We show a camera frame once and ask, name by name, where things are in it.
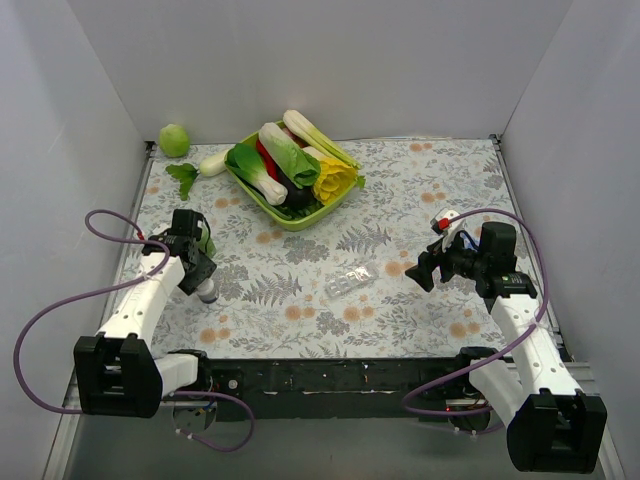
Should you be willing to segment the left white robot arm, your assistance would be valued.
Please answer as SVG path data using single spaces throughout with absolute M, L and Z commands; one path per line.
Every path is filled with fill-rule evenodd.
M 213 377 L 204 352 L 176 350 L 156 359 L 149 346 L 175 290 L 216 301 L 211 229 L 204 215 L 177 209 L 171 224 L 144 245 L 139 281 L 126 290 L 111 317 L 93 336 L 82 336 L 73 355 L 85 414 L 150 418 L 161 400 L 181 390 L 205 398 Z

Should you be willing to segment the white cap pill bottle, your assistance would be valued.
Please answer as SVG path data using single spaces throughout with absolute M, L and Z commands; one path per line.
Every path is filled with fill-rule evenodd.
M 205 304 L 214 303 L 218 298 L 215 282 L 212 279 L 203 281 L 195 291 L 201 302 Z

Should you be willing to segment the clear pill organizer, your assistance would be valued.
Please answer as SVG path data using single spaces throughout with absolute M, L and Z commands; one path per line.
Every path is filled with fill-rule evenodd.
M 344 296 L 355 289 L 370 284 L 378 277 L 378 271 L 373 264 L 361 265 L 331 278 L 325 285 L 325 292 L 330 298 Z

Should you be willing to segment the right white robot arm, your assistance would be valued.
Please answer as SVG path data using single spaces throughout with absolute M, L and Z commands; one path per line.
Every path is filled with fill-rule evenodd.
M 597 396 L 586 394 L 564 365 L 555 340 L 538 317 L 547 302 L 537 297 L 530 277 L 517 271 L 516 229 L 502 222 L 482 226 L 477 247 L 463 240 L 454 217 L 432 223 L 439 240 L 420 254 L 406 274 L 425 291 L 433 272 L 444 282 L 454 276 L 474 281 L 493 321 L 508 345 L 518 375 L 511 376 L 502 354 L 472 360 L 452 374 L 428 383 L 452 380 L 464 397 L 480 393 L 506 427 L 507 449 L 519 471 L 588 474 L 595 469 L 607 411 Z

